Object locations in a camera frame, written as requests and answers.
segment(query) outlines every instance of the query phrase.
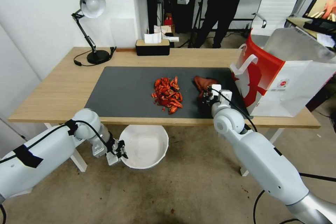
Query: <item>tissue box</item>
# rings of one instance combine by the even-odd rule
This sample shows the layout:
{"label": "tissue box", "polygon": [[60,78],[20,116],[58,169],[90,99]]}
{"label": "tissue box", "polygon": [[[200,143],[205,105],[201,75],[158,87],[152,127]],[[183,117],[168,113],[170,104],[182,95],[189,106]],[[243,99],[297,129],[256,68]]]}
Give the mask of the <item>tissue box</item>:
{"label": "tissue box", "polygon": [[159,44],[145,44],[144,40],[137,40],[135,44],[138,56],[169,55],[169,40],[162,39]]}

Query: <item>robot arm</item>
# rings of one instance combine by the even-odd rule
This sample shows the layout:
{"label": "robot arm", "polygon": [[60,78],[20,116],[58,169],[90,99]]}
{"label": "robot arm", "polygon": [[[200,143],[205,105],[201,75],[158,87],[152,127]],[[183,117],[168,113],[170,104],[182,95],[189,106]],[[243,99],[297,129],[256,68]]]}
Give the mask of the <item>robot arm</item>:
{"label": "robot arm", "polygon": [[[216,95],[214,90],[231,99],[230,91],[215,86],[210,99]],[[336,223],[336,205],[313,195],[291,162],[263,135],[245,129],[243,116],[230,108],[227,100],[218,99],[212,105],[215,130],[232,144],[235,155],[259,185],[305,224]]]}
{"label": "robot arm", "polygon": [[[113,139],[112,134],[100,123],[100,119],[95,112],[83,109],[76,113],[73,120],[87,122],[98,132],[100,138],[105,143],[109,141],[113,142],[111,146],[113,152],[118,149],[119,142]],[[54,126],[24,144],[27,148],[34,145],[29,149],[29,152],[35,157],[43,159],[36,168],[24,165],[19,158],[13,158],[2,163],[0,161],[0,204],[14,194],[37,185],[42,179],[70,158],[75,148],[85,140],[88,140],[92,144],[92,154],[95,157],[98,158],[106,154],[109,165],[119,161],[119,158],[115,155],[116,153],[108,152],[106,144],[102,143],[101,139],[88,125],[77,123],[77,126],[78,128],[74,131],[73,135],[69,134],[68,127],[61,127],[43,139],[43,141],[34,145],[39,139],[58,127]],[[12,151],[3,157],[2,160],[14,155],[15,153]]]}

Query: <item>crayfish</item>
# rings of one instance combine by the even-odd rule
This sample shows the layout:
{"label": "crayfish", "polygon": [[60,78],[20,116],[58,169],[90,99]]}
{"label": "crayfish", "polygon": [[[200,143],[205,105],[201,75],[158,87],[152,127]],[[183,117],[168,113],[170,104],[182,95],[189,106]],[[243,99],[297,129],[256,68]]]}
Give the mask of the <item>crayfish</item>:
{"label": "crayfish", "polygon": [[182,94],[178,92],[180,90],[177,84],[177,76],[170,80],[169,78],[157,79],[154,84],[155,92],[152,93],[152,97],[155,98],[155,102],[159,106],[169,108],[169,114],[174,114],[177,108],[183,108],[181,102],[183,101]]}

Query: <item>person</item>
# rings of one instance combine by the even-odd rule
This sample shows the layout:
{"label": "person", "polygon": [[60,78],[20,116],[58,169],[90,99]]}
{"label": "person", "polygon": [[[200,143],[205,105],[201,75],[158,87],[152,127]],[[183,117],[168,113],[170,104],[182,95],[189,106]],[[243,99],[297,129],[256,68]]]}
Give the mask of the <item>person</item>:
{"label": "person", "polygon": [[218,21],[212,48],[220,48],[223,38],[236,15],[240,0],[208,0],[208,7],[205,13],[205,20],[198,32],[194,47],[200,48],[209,32]]}

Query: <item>computer screen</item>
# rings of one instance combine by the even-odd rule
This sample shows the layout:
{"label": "computer screen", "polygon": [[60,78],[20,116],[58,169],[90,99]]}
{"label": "computer screen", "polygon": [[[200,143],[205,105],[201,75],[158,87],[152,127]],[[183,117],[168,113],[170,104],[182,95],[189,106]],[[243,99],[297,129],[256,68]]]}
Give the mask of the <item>computer screen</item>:
{"label": "computer screen", "polygon": [[336,0],[313,0],[304,16],[336,22]]}

